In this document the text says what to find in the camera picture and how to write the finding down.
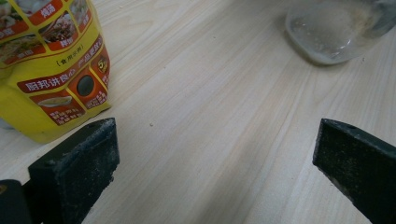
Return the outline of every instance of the seasoning packet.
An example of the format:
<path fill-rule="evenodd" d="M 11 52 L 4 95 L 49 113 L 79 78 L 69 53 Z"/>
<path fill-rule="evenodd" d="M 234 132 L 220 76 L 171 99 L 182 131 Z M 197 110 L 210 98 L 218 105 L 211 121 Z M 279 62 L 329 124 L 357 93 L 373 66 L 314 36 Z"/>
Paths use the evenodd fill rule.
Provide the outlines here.
<path fill-rule="evenodd" d="M 0 119 L 48 143 L 110 107 L 91 0 L 0 0 Z"/>

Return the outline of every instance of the yellow bag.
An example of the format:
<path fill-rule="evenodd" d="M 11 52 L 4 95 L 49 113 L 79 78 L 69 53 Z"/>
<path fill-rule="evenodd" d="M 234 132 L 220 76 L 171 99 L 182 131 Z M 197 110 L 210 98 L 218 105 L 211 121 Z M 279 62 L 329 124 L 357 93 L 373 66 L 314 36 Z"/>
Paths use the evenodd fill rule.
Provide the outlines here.
<path fill-rule="evenodd" d="M 0 118 L 47 143 L 110 107 L 90 0 L 0 0 Z"/>

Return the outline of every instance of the screw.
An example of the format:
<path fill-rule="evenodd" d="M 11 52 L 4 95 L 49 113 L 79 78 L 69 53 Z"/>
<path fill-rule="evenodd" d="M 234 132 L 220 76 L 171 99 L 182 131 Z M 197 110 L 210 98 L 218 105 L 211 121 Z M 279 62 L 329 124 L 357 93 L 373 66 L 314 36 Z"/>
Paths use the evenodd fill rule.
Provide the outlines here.
<path fill-rule="evenodd" d="M 0 185 L 0 194 L 3 194 L 4 192 L 6 192 L 6 190 L 7 190 L 6 185 Z"/>

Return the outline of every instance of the light wood tabletop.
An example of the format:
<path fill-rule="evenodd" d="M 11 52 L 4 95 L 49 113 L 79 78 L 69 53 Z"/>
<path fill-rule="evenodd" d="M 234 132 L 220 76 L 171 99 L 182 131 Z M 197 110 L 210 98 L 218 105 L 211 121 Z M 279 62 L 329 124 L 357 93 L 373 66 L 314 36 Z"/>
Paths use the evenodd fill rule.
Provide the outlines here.
<path fill-rule="evenodd" d="M 312 164 L 320 119 L 396 145 L 396 30 L 316 66 L 289 0 L 93 0 L 111 60 L 120 165 L 84 223 L 370 223 Z M 63 141 L 0 130 L 0 179 Z"/>

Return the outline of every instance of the transparent container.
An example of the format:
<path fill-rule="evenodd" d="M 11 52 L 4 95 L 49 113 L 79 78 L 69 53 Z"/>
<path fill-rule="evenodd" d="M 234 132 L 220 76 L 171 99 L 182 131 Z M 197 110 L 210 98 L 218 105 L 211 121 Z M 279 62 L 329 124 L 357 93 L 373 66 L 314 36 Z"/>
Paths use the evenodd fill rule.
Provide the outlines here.
<path fill-rule="evenodd" d="M 314 62 L 335 64 L 362 55 L 395 23 L 396 0 L 300 0 L 286 29 Z"/>

